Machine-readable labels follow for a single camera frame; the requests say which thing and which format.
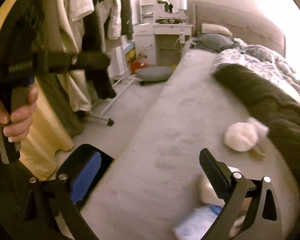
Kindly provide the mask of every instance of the blue pad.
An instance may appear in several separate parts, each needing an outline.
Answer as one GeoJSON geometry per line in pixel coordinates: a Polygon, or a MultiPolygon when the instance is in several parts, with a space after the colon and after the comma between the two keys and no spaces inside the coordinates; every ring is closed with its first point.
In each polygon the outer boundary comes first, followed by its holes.
{"type": "Polygon", "coordinates": [[[95,152],[79,175],[72,182],[70,198],[74,204],[83,200],[100,167],[101,154],[95,152]]]}

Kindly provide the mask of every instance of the hand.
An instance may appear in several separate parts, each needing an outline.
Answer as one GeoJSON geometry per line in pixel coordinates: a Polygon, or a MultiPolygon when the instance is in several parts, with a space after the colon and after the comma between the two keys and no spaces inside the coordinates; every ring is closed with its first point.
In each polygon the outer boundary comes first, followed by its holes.
{"type": "Polygon", "coordinates": [[[0,123],[7,125],[3,128],[3,134],[9,138],[10,142],[20,142],[25,139],[32,125],[32,114],[36,109],[38,90],[30,87],[28,104],[20,107],[9,116],[7,110],[0,101],[0,123]]]}

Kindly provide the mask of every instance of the drawer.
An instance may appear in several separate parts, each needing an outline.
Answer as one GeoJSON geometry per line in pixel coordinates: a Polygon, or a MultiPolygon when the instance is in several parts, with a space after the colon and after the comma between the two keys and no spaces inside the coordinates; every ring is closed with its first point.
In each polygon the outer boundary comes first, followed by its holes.
{"type": "Polygon", "coordinates": [[[154,34],[166,34],[166,35],[179,35],[181,32],[186,36],[191,36],[191,25],[177,25],[177,24],[158,24],[153,26],[154,34]]]}
{"type": "Polygon", "coordinates": [[[138,35],[153,35],[153,26],[152,24],[138,24],[133,27],[134,36],[138,35]]]}

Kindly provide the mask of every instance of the yellow curtain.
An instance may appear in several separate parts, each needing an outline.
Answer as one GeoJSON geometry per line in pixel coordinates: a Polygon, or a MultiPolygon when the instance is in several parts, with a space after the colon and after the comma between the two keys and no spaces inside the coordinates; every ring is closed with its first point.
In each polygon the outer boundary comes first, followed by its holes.
{"type": "MultiPolygon", "coordinates": [[[[0,8],[0,28],[16,0],[6,0],[0,8]]],[[[38,82],[37,110],[28,137],[22,141],[20,161],[40,180],[46,180],[57,168],[55,152],[70,150],[74,144],[47,101],[38,82]]]]}

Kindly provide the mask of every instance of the upholstered headboard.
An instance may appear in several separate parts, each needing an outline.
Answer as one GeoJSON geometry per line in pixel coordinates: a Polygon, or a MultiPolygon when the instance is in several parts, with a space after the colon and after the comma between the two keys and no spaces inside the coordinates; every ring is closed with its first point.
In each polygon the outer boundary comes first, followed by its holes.
{"type": "Polygon", "coordinates": [[[248,44],[263,45],[285,57],[285,36],[266,17],[208,2],[194,1],[193,7],[196,33],[201,31],[202,23],[222,25],[233,33],[233,37],[240,38],[248,44]]]}

